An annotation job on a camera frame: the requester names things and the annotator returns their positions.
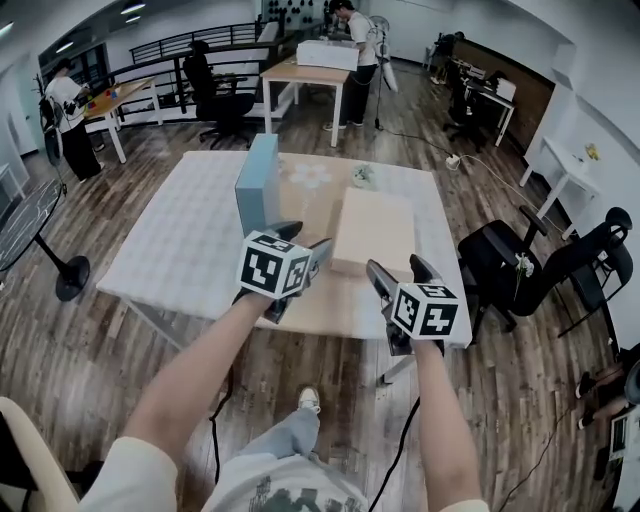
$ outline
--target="desk leg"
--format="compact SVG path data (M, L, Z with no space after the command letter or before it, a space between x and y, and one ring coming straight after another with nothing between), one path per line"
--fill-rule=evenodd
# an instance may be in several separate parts
M593 201L593 199L595 197L596 197L595 194L591 194L591 198L589 198L589 202L583 208L583 210L580 212L580 215L578 215L578 218L574 222L571 223L571 226L569 226L564 233L562 233L562 239L563 240L567 240L571 236L571 233L573 233L575 231L576 223L582 218L582 216L584 215L584 212L587 211L587 209L589 208L589 205L591 204L591 201Z
M340 125L340 108L342 107L342 88L343 85L336 85L336 102L333 106L333 130L331 131L331 147L338 145L338 126Z
M120 163L124 164L127 161L127 157L124 156L124 150L122 149L122 145L120 144L120 139L118 138L118 132L116 131L116 121L114 120L113 112L109 112L104 120L107 122L107 127L109 128L109 134L111 135L111 140L113 141L113 145L116 147L116 153L118 153L118 158L120 159Z
M562 192L562 189L564 188L564 186L567 184L568 181L569 181L569 175L567 173L564 173L562 175L562 178L560 178L560 181L558 182L558 184L555 187L553 187L553 190L551 192L549 192L549 196L547 197L547 200L542 205L542 208L540 208L540 211L538 212L536 217L542 220L542 218L549 211L549 208L551 208L551 205L553 204L553 202L556 199L558 199L560 192Z
M409 370L416 362L415 356L403 357L398 364L387 371L382 377L380 377L380 384L388 385L392 384L401 373Z
M184 337L175 331L171 324L162 318L151 306L133 300L122 299L124 303L133 309L140 318L153 327L163 338L178 350L184 350L187 346Z
M525 184L527 183L527 181L531 177L531 174L533 174L533 165L530 165L529 167L527 167L527 172L524 173L524 176L520 180L520 186L521 187L525 186Z
M509 126L509 121L511 121L511 116L513 115L513 109L510 108L508 110L509 112L507 113L507 117L505 118L504 123L502 123L502 127L500 128L500 135L498 135L496 147L500 145L500 142L502 142L502 137L504 137L504 134L507 132L507 126Z
M156 83L151 82L151 99L153 100L153 108L156 111L156 117L158 118L158 125L162 126L162 112L160 111L160 101L158 100L158 91L156 90Z
M16 186L16 189L18 189L18 194L20 194L20 197L24 199L26 197L24 195L24 190L22 190L20 183L18 183L18 179L16 178L16 175L13 174L13 169L11 167L9 167L9 176L11 176L11 181L13 181L13 184Z
M269 80L262 79L262 96L264 104L264 133L273 133L271 126L271 86Z

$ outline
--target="white sneaker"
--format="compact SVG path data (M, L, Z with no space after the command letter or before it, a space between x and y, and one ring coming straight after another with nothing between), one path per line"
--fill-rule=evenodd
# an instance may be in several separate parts
M320 413L320 395L315 388L304 388L298 398L298 409L311 409L316 414Z
M347 125L346 125L346 124L345 124L344 126L343 126L343 125L339 125L339 126L338 126L338 130L344 130L346 127L347 127ZM324 123L324 124L322 125L322 129L323 129L325 132L331 132L331 131L333 131L333 123Z

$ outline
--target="office chair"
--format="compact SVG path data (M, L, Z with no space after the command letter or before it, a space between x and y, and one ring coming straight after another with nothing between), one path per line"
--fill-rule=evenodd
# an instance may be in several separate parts
M506 321L505 330L513 331L516 322L511 313L517 316L533 314L552 288L572 272L592 264L602 251L613 254L614 249L622 246L631 229L631 219L627 212L621 208L612 208L607 213L605 222L584 237L556 250L543 267L531 252L530 246L537 233L547 235L547 228L531 208L521 206L520 211L529 220L524 240L506 223L496 220L458 244L465 293L476 295L479 299L473 324L473 342L489 306L494 306ZM525 255L534 267L533 274L522 278L519 286L516 255Z
M209 45L204 41L194 41L191 47L194 53L184 60L182 69L193 87L196 117L200 121L216 122L215 129L200 134L200 142L204 142L209 135L217 135L209 149L213 149L218 142L227 137L239 138L249 147L251 142L242 133L245 126L243 116L253 108L255 94L236 94L237 83L232 85L229 93L217 94L220 81L214 79L209 70L206 58Z
M486 140L480 132L480 123L475 112L475 96L472 94L468 100L465 99L465 86L460 77L460 69L453 62L447 64L447 83L451 88L449 116L453 122L445 123L442 129L445 133L451 128L455 129L449 140L453 142L458 137L464 137L473 142L476 152L479 153Z
M575 329L582 322L593 316L598 310L605 306L617 293L624 288L633 275L633 259L631 254L624 244L620 244L618 247L611 249L605 249L606 257L604 259L597 259L594 262L585 265L584 267L575 270L569 274L568 278L573 285L580 302L584 306L587 314L574 322L571 318L571 312L567 307L567 304L562 297L562 294L558 291L562 305L567 311L567 316L571 320L571 326L562 331L558 338L562 338L565 334ZM596 271L600 269L605 276L604 282L601 283ZM604 287L609 281L612 274L618 276L620 285L609 296L605 296Z

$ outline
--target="beige box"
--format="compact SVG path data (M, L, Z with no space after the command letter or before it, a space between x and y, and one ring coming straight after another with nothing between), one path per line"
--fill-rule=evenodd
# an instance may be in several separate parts
M347 188L334 240L332 270L366 276L367 261L372 259L400 282L413 282L409 257L415 249L409 200Z

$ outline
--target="flower pattern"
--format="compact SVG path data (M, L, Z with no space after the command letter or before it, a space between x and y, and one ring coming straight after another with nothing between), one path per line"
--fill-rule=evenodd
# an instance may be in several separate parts
M323 183L331 182L331 174L324 165L296 164L296 170L289 181L300 183L308 189L316 189Z

